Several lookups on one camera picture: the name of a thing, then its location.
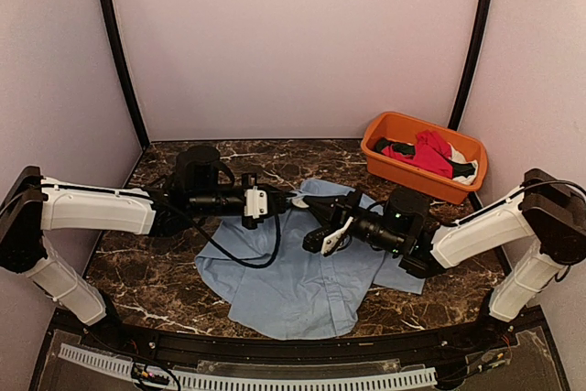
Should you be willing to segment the round white brooch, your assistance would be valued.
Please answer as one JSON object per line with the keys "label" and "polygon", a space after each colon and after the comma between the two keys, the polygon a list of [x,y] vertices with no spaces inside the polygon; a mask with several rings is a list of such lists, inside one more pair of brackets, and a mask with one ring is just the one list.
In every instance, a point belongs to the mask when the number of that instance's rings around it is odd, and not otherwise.
{"label": "round white brooch", "polygon": [[291,204],[299,209],[308,209],[309,205],[304,201],[303,196],[297,196],[290,200]]}

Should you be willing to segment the light blue button shirt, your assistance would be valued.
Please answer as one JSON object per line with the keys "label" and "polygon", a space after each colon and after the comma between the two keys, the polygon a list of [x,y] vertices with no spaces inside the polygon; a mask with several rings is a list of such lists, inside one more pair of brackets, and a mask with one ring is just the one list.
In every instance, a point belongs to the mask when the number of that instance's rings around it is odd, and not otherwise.
{"label": "light blue button shirt", "polygon": [[319,225],[308,211],[289,208],[279,220],[248,230],[225,217],[195,258],[204,283],[229,303],[230,320],[278,340],[328,339],[353,330],[372,285],[421,294],[423,280],[364,242],[328,257],[303,250]]}

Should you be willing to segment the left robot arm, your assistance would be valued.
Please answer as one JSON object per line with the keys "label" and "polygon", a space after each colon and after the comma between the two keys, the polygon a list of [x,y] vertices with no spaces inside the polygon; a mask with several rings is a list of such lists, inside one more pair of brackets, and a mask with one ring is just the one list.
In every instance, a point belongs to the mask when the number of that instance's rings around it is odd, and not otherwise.
{"label": "left robot arm", "polygon": [[261,184],[255,173],[237,178],[211,146],[178,154],[155,189],[83,186],[25,167],[1,204],[1,267],[22,274],[84,325],[110,351],[129,343],[109,299],[86,282],[44,237],[46,231],[83,229],[168,237],[198,229],[208,217],[236,216],[248,230],[277,220],[293,193]]}

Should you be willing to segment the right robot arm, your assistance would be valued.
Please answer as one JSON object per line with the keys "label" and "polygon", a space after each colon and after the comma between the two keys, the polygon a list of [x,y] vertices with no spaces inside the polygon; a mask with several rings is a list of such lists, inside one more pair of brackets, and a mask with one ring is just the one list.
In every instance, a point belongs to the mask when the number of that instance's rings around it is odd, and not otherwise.
{"label": "right robot arm", "polygon": [[505,280],[488,294],[482,317],[467,330],[477,349],[489,347],[503,332],[503,322],[521,309],[560,273],[585,259],[585,190],[555,179],[538,168],[503,198],[430,232],[430,200],[407,188],[393,190],[380,213],[361,205],[363,194],[300,196],[293,205],[310,212],[320,228],[306,234],[303,247],[332,255],[349,238],[397,259],[409,275],[434,277],[460,263],[515,240],[532,245]]}

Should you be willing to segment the red and white clothes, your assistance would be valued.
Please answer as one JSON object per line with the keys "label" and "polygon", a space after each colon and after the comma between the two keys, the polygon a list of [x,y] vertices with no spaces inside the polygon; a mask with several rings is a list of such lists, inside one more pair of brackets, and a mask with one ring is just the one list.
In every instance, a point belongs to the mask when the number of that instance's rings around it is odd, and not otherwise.
{"label": "red and white clothes", "polygon": [[381,137],[374,144],[374,152],[461,184],[474,183],[477,160],[469,161],[436,131],[420,132],[416,140],[410,144]]}

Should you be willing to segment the orange plastic basin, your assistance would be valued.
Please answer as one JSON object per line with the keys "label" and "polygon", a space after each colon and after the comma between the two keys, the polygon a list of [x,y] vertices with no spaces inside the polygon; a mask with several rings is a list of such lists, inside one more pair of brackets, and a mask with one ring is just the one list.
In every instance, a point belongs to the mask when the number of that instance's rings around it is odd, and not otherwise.
{"label": "orange plastic basin", "polygon": [[[417,134],[425,130],[437,132],[465,158],[478,162],[477,175],[472,183],[462,184],[374,151],[376,141],[382,137],[414,143],[417,141]],[[366,166],[370,173],[454,204],[462,203],[470,192],[479,190],[488,170],[488,157],[482,142],[449,128],[396,112],[379,114],[367,126],[361,149],[366,156]]]}

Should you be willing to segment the black front rail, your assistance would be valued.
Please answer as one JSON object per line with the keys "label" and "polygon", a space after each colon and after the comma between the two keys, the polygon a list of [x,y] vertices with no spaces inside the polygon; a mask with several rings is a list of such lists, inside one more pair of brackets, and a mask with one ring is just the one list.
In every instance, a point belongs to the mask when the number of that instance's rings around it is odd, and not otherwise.
{"label": "black front rail", "polygon": [[38,360],[37,390],[137,390],[120,381],[63,361],[63,343],[130,358],[165,371],[196,368],[203,361],[279,366],[380,365],[404,370],[436,369],[438,383],[426,389],[558,389],[563,371],[539,307],[525,310],[501,338],[480,346],[469,341],[469,323],[430,331],[320,341],[271,341],[198,336],[124,325],[118,333],[86,330],[58,310]]}

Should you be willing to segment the left black frame post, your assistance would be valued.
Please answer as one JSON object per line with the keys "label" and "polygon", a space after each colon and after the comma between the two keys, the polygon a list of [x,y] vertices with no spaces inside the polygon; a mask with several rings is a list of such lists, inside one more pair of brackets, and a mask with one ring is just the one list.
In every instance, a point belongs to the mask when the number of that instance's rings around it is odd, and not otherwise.
{"label": "left black frame post", "polygon": [[145,150],[150,145],[150,139],[147,133],[145,122],[141,115],[138,100],[136,99],[135,89],[128,69],[125,50],[123,48],[123,42],[114,10],[114,0],[99,1],[111,55],[125,100],[125,107],[130,116],[138,143],[141,149]]}

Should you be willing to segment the black frame post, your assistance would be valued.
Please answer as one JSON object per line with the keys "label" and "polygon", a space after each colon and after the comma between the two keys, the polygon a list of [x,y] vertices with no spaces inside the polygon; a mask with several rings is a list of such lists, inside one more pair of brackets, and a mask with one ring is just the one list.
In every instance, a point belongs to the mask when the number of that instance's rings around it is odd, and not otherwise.
{"label": "black frame post", "polygon": [[477,2],[469,47],[448,122],[448,128],[454,131],[458,131],[461,126],[466,104],[472,89],[472,82],[481,54],[491,1],[492,0],[478,0]]}
{"label": "black frame post", "polygon": [[114,0],[99,1],[111,55],[125,100],[125,107],[130,116],[138,143],[141,149],[145,150],[150,145],[150,139],[147,133],[145,122],[141,115],[138,100],[136,99],[135,89],[128,69],[125,50],[123,48],[123,42],[114,10]]}

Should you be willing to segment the right black frame post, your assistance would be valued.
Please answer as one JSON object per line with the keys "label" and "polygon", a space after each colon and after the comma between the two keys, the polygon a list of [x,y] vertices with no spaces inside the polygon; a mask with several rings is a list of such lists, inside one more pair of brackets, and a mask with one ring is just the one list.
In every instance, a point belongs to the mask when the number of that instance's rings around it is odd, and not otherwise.
{"label": "right black frame post", "polygon": [[491,1],[492,0],[478,0],[477,2],[469,47],[448,122],[448,128],[454,131],[458,131],[461,126],[466,104],[472,89],[472,82],[481,54]]}

